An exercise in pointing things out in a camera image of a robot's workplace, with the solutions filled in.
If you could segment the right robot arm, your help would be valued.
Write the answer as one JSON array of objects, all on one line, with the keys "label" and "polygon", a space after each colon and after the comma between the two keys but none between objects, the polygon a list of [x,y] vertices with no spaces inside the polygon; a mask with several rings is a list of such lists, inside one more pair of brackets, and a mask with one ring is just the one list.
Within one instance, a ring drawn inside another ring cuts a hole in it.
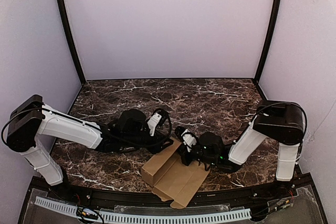
[{"label": "right robot arm", "polygon": [[306,112],[299,104],[262,100],[247,127],[231,144],[224,144],[215,133],[205,132],[196,136],[178,126],[175,135],[181,145],[177,152],[185,166],[198,161],[204,164],[206,171],[216,167],[225,173],[234,173],[269,138],[278,142],[276,180],[288,182],[292,180],[296,162],[300,158],[307,124]]}]

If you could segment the brown cardboard box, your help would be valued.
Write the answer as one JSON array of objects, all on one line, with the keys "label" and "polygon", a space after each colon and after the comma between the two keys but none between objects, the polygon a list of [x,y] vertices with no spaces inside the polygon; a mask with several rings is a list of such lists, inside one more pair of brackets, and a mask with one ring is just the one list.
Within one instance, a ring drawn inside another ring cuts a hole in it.
[{"label": "brown cardboard box", "polygon": [[197,161],[185,166],[177,153],[181,145],[173,144],[153,155],[141,168],[142,179],[152,188],[152,193],[162,201],[171,201],[174,209],[186,208],[209,174]]}]

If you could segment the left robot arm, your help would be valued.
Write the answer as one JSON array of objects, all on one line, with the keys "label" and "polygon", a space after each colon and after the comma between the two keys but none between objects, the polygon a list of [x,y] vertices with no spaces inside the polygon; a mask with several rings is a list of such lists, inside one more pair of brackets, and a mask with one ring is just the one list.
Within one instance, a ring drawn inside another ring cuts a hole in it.
[{"label": "left robot arm", "polygon": [[1,130],[3,143],[20,153],[50,186],[67,182],[66,172],[46,151],[38,136],[47,135],[83,145],[100,153],[133,152],[141,148],[157,154],[173,144],[172,122],[164,109],[150,117],[125,110],[108,124],[89,122],[59,112],[33,95],[17,107]]}]

